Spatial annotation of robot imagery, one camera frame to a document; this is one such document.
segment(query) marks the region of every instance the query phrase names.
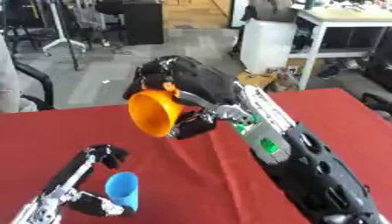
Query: shelf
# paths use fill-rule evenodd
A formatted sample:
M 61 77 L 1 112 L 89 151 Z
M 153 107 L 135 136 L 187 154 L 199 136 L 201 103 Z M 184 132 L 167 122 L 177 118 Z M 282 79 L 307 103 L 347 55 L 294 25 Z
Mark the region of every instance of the shelf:
M 317 58 L 361 58 L 368 55 L 370 48 L 345 48 L 345 49 L 321 49 Z M 308 50 L 291 53 L 290 59 L 306 59 Z

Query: red tablecloth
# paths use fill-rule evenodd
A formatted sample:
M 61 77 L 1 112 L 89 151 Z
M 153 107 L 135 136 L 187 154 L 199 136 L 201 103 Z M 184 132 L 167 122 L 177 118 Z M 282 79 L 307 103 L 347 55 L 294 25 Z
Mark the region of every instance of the red tablecloth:
M 284 92 L 274 98 L 371 186 L 379 208 L 392 220 L 392 125 L 337 89 Z M 10 221 L 90 144 L 129 149 L 121 171 L 139 177 L 139 210 L 132 218 L 96 218 L 66 210 L 63 223 L 306 223 L 224 122 L 185 141 L 146 136 L 125 106 L 1 115 L 0 123 L 0 223 Z M 103 193 L 112 173 L 98 164 L 83 189 Z

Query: black box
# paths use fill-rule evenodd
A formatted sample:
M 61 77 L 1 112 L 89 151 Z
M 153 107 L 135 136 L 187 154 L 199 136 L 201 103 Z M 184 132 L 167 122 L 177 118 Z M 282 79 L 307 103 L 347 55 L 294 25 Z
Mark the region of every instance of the black box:
M 123 1 L 128 45 L 164 43 L 162 4 L 158 1 Z

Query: blue plastic cup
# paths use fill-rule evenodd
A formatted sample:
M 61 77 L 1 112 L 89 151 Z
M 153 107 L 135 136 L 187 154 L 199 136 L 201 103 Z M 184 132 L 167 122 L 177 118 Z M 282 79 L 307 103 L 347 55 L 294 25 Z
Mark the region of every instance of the blue plastic cup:
M 105 192 L 117 205 L 137 210 L 138 181 L 134 173 L 125 171 L 111 176 L 106 182 Z

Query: office chair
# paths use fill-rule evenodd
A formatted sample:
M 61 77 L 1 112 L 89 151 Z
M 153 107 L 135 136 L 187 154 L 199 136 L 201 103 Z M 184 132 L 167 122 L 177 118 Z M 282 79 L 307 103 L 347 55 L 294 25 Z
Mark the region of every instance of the office chair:
M 11 53 L 18 52 L 18 44 L 23 40 L 29 40 L 31 46 L 38 49 L 39 40 L 28 30 L 28 27 L 43 26 L 34 0 L 3 0 L 2 6 L 3 11 L 0 14 L 3 20 L 3 35 L 8 43 L 12 43 Z M 23 29 L 24 35 L 19 34 L 19 28 Z M 12 37 L 8 35 L 9 31 L 13 33 Z
M 22 94 L 22 97 L 34 102 L 37 105 L 38 110 L 54 109 L 53 83 L 49 78 L 49 75 L 40 72 L 32 66 L 18 62 L 17 60 L 14 60 L 14 66 L 19 72 L 39 81 L 44 90 L 44 100 L 27 94 Z
M 97 0 L 95 9 L 102 14 L 114 16 L 116 18 L 117 22 L 106 31 L 103 31 L 103 34 L 117 31 L 118 40 L 123 42 L 124 28 L 120 18 L 120 15 L 123 14 L 123 0 Z

